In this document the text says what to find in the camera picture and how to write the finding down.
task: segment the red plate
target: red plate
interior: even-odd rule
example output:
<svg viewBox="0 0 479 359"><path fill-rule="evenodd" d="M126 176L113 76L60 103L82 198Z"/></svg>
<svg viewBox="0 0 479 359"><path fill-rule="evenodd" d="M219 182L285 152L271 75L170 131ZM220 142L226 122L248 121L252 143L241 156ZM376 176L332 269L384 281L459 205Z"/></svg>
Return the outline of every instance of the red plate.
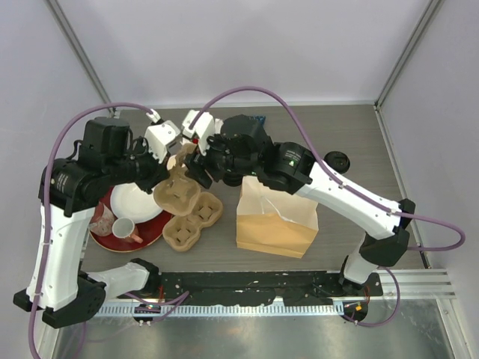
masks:
<svg viewBox="0 0 479 359"><path fill-rule="evenodd" d="M100 200L100 202L103 202L110 209L112 209L112 207L110 206L110 197L112 195L112 191L113 188L110 188L106 196ZM140 237L143 238L143 243L125 242L124 240L118 239L117 237L113 236L113 234L110 234L109 236L105 237L100 237L92 233L91 236L96 243L98 243L101 247L108 249L109 251L133 252L137 251L138 249L145 248L148 245L151 245L152 243L156 242L156 240L162 235L163 227L170 221L172 217L173 215L171 213L163 211L155 218L150 219L147 222L138 223L136 226L138 227Z"/></svg>

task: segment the white bowl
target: white bowl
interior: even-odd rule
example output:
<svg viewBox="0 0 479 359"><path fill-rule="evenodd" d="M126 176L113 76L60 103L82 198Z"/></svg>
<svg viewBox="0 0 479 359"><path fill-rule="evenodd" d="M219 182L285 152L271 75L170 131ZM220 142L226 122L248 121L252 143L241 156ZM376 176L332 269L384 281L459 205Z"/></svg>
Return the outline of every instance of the white bowl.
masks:
<svg viewBox="0 0 479 359"><path fill-rule="evenodd" d="M153 194L143 192L135 183L116 185L110 204L117 218L129 218L135 223L149 221L163 211L155 203Z"/></svg>

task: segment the gray wall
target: gray wall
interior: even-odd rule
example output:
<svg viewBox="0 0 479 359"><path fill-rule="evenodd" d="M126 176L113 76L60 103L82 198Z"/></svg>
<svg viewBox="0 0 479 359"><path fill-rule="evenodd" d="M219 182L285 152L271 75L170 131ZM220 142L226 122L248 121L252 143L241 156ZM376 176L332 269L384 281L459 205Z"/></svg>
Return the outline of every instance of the gray wall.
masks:
<svg viewBox="0 0 479 359"><path fill-rule="evenodd" d="M0 356L30 358L28 315L12 297L34 268L41 171L61 127L100 99L43 1L5 1L0 34ZM81 134L77 126L63 154Z"/></svg>
<svg viewBox="0 0 479 359"><path fill-rule="evenodd" d="M185 105L372 102L429 0L59 2L113 100Z"/></svg>
<svg viewBox="0 0 479 359"><path fill-rule="evenodd" d="M477 0L445 1L383 112L417 213L466 230L462 248L430 259L448 269L472 340L479 338L478 19ZM457 240L440 227L419 227L428 245Z"/></svg>

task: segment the cup handle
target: cup handle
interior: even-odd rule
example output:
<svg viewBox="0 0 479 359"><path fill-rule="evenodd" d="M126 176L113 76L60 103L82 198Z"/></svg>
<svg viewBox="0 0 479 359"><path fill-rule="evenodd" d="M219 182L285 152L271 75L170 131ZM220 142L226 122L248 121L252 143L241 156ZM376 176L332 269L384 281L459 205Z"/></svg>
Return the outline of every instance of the cup handle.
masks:
<svg viewBox="0 0 479 359"><path fill-rule="evenodd" d="M136 234L132 233L132 235L130 236L131 238L133 238L133 240L137 243L143 243L143 238L140 237L140 236L137 236Z"/></svg>

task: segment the gray floor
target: gray floor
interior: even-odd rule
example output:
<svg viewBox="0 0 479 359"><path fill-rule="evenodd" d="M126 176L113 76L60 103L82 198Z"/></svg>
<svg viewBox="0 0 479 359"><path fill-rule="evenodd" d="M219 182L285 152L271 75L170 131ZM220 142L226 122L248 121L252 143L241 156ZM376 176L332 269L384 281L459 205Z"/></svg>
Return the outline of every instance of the gray floor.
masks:
<svg viewBox="0 0 479 359"><path fill-rule="evenodd" d="M371 105L298 106L294 108L308 130L319 153L332 150L346 153L351 160L346 176L372 192L392 200L401 199L382 134ZM188 109L160 110L162 118L180 123ZM266 115L266 130L274 141L304 144L301 135L286 112L279 107L214 108L217 118L235 114ZM131 120L137 135L148 125L140 111L123 111L122 118ZM257 271L257 270L338 270L344 257L364 236L364 231L324 206L318 206L320 231L300 260L236 248L236 207L239 188L214 184L210 189L223 201L225 212L211 228L203 231L199 242L186 253L173 251L159 240L141 251L118 254L91 241L85 253L82 270L102 271L122 266L141 257L163 271ZM395 268L423 268L417 252L406 253Z"/></svg>
<svg viewBox="0 0 479 359"><path fill-rule="evenodd" d="M367 322L384 320L394 302L372 301ZM356 327L339 316L212 319L167 319L151 328L128 328L104 343L87 343L79 359L454 358L434 300L402 301L396 318L381 328ZM110 337L129 322L126 318L92 319L87 338ZM54 358L73 357L78 334L70 346L72 332L78 331L74 327L61 330Z"/></svg>

